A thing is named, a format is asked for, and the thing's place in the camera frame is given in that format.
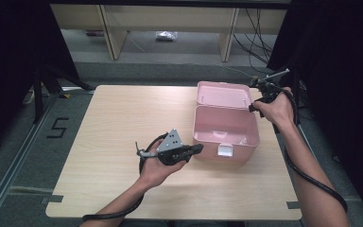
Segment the light wooden desk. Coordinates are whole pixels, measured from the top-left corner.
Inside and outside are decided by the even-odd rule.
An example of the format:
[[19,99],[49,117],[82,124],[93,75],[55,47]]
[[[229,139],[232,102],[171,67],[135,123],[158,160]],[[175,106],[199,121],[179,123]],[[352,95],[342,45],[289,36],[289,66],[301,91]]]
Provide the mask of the light wooden desk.
[[286,15],[284,9],[223,9],[105,5],[50,6],[62,29],[101,30],[111,59],[116,60],[129,31],[215,33],[220,58],[229,60],[236,33],[276,35]]

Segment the pink storage box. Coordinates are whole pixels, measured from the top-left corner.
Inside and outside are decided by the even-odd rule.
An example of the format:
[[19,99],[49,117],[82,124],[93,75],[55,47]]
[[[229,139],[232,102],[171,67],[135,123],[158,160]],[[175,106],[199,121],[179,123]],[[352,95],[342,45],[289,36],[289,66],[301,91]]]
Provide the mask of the pink storage box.
[[202,144],[202,160],[246,163],[260,144],[249,86],[226,82],[198,83],[193,143]]

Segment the clear plastic bag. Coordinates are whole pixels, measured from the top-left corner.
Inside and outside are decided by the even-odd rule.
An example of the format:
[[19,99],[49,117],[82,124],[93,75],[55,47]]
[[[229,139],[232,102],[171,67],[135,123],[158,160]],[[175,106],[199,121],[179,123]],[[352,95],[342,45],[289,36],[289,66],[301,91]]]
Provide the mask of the clear plastic bag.
[[161,42],[174,42],[178,38],[176,31],[157,31],[155,39]]

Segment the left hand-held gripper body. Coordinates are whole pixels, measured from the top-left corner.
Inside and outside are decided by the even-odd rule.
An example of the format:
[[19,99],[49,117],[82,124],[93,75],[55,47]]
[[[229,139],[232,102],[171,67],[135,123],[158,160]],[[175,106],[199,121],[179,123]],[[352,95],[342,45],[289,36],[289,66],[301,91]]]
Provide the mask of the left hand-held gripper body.
[[[163,143],[154,152],[150,152],[158,141]],[[137,149],[136,154],[140,157],[141,164],[148,158],[158,158],[165,166],[173,166],[181,161],[188,162],[190,160],[189,147],[182,142],[176,129],[159,135],[146,149],[138,148],[138,144],[135,144],[135,146]]]

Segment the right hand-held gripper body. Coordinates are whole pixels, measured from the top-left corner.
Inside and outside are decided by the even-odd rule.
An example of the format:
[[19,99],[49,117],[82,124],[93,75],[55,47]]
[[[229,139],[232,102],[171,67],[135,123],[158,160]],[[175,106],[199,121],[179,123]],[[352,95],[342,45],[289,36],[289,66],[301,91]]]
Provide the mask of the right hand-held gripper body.
[[282,88],[275,82],[275,79],[280,78],[287,73],[289,73],[288,68],[280,72],[266,75],[261,79],[254,77],[249,86],[251,88],[256,88],[261,93],[262,96],[259,98],[259,101],[270,103],[282,92]]

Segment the person's right hand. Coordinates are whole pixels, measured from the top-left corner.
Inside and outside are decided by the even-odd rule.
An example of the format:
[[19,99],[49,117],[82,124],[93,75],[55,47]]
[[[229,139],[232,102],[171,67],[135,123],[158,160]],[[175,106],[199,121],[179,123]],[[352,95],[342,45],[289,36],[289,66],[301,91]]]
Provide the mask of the person's right hand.
[[293,107],[288,96],[281,92],[271,103],[262,106],[254,106],[262,111],[265,118],[275,124],[279,129],[294,124]]

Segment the person's left hand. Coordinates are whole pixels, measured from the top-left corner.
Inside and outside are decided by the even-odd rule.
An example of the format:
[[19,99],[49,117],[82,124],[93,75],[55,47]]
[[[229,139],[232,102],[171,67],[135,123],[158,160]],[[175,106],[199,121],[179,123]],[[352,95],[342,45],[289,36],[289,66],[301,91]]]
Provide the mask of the person's left hand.
[[181,161],[173,166],[166,166],[157,157],[147,158],[136,183],[140,189],[148,191],[162,184],[168,176],[181,170],[185,164],[185,161]]

